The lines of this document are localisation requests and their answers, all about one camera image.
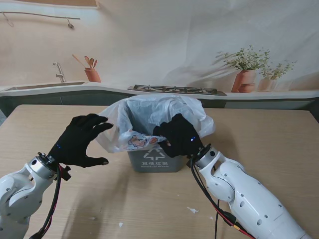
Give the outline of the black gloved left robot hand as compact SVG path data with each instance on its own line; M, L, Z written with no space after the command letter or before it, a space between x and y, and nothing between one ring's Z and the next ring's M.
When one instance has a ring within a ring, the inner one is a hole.
M86 150L90 142L97 136L113 127L107 117L97 114L76 116L66 127L50 152L56 162L65 165L75 165L83 168L98 165L107 165L109 162L104 157L89 157Z

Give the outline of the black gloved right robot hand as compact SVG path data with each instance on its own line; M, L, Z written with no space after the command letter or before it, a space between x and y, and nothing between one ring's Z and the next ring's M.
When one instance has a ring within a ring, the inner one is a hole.
M159 145L171 158L194 155L204 148L194 126L182 114L176 114L171 121L156 126L153 135L166 138Z

